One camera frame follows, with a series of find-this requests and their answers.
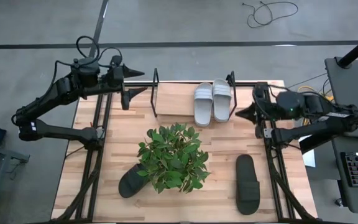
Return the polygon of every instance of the yellow cable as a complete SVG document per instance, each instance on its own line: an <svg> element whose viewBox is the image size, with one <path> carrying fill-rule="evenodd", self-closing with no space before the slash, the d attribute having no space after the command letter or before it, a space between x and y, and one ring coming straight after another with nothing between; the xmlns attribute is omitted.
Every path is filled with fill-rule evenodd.
<svg viewBox="0 0 358 224"><path fill-rule="evenodd" d="M301 86L301 87L298 88L298 92L299 92L301 89L303 89L303 88L306 88L306 89L309 89L309 90L311 90L311 91L315 91L315 92L316 92L316 90L315 90L313 87L310 87L310 86Z"/></svg>

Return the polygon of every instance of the wooden table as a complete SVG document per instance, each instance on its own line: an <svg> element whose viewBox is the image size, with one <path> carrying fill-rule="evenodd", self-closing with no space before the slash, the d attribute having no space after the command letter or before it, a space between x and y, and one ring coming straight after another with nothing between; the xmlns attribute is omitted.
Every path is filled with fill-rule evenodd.
<svg viewBox="0 0 358 224"><path fill-rule="evenodd" d="M282 81L271 81L283 85ZM251 88L237 88L236 110L252 103ZM96 197L94 222L273 222L277 221L273 202L270 175L267 166L265 146L262 139L256 139L255 126L245 119L232 116L227 123L212 121L207 128L194 124L192 116L154 117L150 106L151 88L131 101L130 110L121 109L120 97L113 95L103 163ZM93 120L96 97L80 100L74 128L84 128ZM159 126L187 123L200 132L201 149L209 152L206 162L212 174L204 187L192 193L179 193L176 189L157 194L151 184L131 198L121 198L118 183L122 175L136 162L138 143L147 138L146 131ZM279 127L290 128L292 121L280 121ZM71 142L67 153L81 147ZM260 182L260 206L252 215L241 215L236 208L236 158L240 154L252 156L255 171ZM58 217L78 193L81 184L86 151L78 151L64 163L52 218ZM300 203L313 216L317 216L301 152L286 148L283 151L290 188ZM285 197L280 191L283 211L286 212Z"/></svg>

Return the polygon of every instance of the metal bracket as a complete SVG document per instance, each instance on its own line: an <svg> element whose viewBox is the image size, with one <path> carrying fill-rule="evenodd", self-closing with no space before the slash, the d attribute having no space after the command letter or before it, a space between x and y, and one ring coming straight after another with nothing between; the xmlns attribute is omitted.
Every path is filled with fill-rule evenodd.
<svg viewBox="0 0 358 224"><path fill-rule="evenodd" d="M265 138L272 138L272 128L264 128L264 136Z"/></svg>

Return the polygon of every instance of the desk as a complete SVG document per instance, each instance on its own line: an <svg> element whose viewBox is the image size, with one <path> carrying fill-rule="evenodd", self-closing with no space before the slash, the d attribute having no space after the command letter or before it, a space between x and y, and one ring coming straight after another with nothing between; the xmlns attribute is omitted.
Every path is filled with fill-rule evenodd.
<svg viewBox="0 0 358 224"><path fill-rule="evenodd" d="M333 139L334 152L337 158L341 158L341 152L358 151L358 139L337 137ZM342 201L349 207L349 210L358 213L358 187L349 187L345 176L345 170L341 159L337 159L339 175L342 182Z"/></svg>
<svg viewBox="0 0 358 224"><path fill-rule="evenodd" d="M326 59L325 62L336 103L342 105L354 104L358 107L358 61L352 62L352 66L349 69L338 67L333 58ZM340 190L342 201L349 207L350 211L358 213L358 188L349 187L340 157L341 152L358 151L358 138L347 137L349 135L358 137L358 130L346 136L333 139L332 144L337 168L341 177Z"/></svg>
<svg viewBox="0 0 358 224"><path fill-rule="evenodd" d="M237 88L237 110L252 102L252 89ZM274 222L277 221L275 205L267 167L267 158L262 139L256 139L255 126L245 119L232 116L227 123L211 121L207 128L199 128L191 116L154 117L150 106L151 89L136 96L127 111L121 109L120 97L113 95L106 133L103 162L96 197L94 222ZM96 97L80 100L74 128L84 128L93 119ZM187 123L200 132L201 149L209 152L206 162L212 174L204 187L183 194L175 189L157 194L152 186L146 185L131 198L121 198L118 183L122 175L136 162L138 143L147 138L146 131L160 125L175 122ZM280 127L292 126L291 121L277 123ZM71 142L67 153L81 147ZM235 163L239 154L250 154L260 182L260 206L252 215L241 215L236 208ZM60 184L53 208L52 218L58 217L70 204L80 188L86 151L78 151L64 163ZM283 151L290 188L307 209L316 216L313 196L306 174L301 152L294 148ZM285 198L280 192L283 210Z"/></svg>

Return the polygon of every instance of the white slide sandal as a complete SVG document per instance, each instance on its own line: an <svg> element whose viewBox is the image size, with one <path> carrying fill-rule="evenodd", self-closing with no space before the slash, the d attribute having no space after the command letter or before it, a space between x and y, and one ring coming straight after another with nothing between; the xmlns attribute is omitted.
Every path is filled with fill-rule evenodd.
<svg viewBox="0 0 358 224"><path fill-rule="evenodd" d="M223 79L213 83L214 117L217 122L226 122L230 116L231 89Z"/></svg>
<svg viewBox="0 0 358 224"><path fill-rule="evenodd" d="M197 126L207 127L211 121L212 85L201 83L194 92L194 120Z"/></svg>

